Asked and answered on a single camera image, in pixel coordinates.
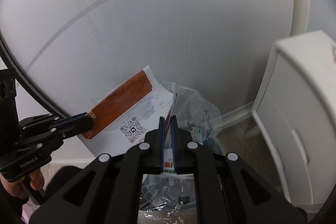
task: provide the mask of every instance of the black sleeve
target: black sleeve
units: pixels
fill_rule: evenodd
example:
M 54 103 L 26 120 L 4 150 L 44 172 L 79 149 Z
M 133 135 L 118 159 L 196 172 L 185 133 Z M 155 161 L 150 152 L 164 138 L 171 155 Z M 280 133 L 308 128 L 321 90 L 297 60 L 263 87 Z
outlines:
M 7 199 L 11 207 L 14 209 L 14 211 L 21 217 L 22 215 L 22 205 L 26 204 L 29 200 L 29 198 L 20 199 L 15 198 L 11 196 L 7 191 L 3 188 L 2 183 L 0 182 L 0 191 L 3 193 L 3 196 Z

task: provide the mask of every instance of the qr code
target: qr code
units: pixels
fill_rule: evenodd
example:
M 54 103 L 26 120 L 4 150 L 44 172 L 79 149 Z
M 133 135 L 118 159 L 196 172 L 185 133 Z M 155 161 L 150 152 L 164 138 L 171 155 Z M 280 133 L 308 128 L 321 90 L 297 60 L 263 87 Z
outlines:
M 133 117 L 120 128 L 120 131 L 125 134 L 131 143 L 134 143 L 137 138 L 146 132 L 146 129 L 140 124 L 136 117 Z

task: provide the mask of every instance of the baseboard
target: baseboard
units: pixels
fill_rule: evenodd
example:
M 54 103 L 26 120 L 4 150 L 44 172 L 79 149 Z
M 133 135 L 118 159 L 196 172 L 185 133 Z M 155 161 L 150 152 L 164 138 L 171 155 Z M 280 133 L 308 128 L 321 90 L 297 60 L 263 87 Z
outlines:
M 251 101 L 243 106 L 237 107 L 222 115 L 220 130 L 231 127 L 249 117 L 251 117 L 251 109 L 254 101 Z

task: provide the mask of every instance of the wood grain texture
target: wood grain texture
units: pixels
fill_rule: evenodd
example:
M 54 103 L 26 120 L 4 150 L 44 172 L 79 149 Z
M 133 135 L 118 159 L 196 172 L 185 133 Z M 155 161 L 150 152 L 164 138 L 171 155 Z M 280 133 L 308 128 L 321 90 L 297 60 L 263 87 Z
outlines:
M 89 115 L 93 118 L 93 128 L 82 133 L 84 138 L 93 139 L 129 108 L 148 95 L 152 88 L 152 84 L 143 70 L 127 80 L 89 112 Z

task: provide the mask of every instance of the floor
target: floor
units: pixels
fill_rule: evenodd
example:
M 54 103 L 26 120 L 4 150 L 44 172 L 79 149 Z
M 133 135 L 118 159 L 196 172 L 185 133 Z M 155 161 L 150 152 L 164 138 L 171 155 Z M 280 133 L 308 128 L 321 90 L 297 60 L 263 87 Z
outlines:
M 235 152 L 254 168 L 266 181 L 279 192 L 282 191 L 280 180 L 265 140 L 252 118 L 248 118 L 230 128 L 221 131 L 217 138 L 225 153 Z M 45 187 L 61 165 L 45 165 L 41 168 L 45 177 Z M 26 206 L 27 218 L 36 206 Z M 139 211 L 138 224 L 194 224 L 197 222 L 196 209 L 182 211 Z

